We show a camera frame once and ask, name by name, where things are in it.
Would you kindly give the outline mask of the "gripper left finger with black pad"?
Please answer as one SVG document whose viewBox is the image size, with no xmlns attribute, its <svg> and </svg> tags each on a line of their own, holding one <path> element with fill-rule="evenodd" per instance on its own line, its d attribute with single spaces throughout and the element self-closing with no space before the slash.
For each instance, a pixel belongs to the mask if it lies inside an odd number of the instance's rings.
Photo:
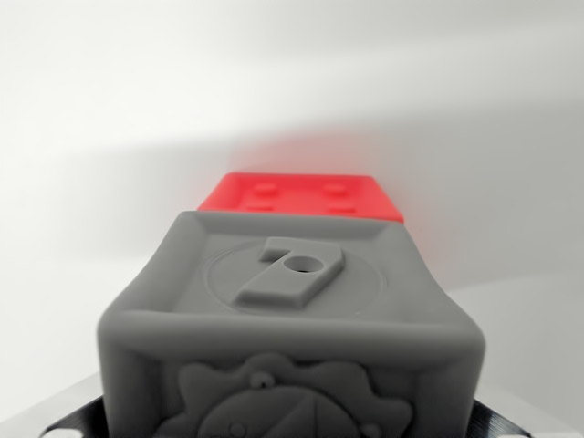
<svg viewBox="0 0 584 438">
<path fill-rule="evenodd" d="M 42 437 L 69 429 L 74 436 L 107 437 L 101 396 L 101 378 L 95 373 L 2 422 L 1 436 Z"/>
</svg>

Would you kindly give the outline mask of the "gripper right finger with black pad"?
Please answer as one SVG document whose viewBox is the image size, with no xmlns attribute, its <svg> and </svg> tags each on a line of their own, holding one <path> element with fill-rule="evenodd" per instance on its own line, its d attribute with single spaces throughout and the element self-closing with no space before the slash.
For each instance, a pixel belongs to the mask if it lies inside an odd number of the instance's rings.
<svg viewBox="0 0 584 438">
<path fill-rule="evenodd" d="M 509 391 L 481 383 L 472 412 L 473 437 L 582 437 L 574 427 Z"/>
</svg>

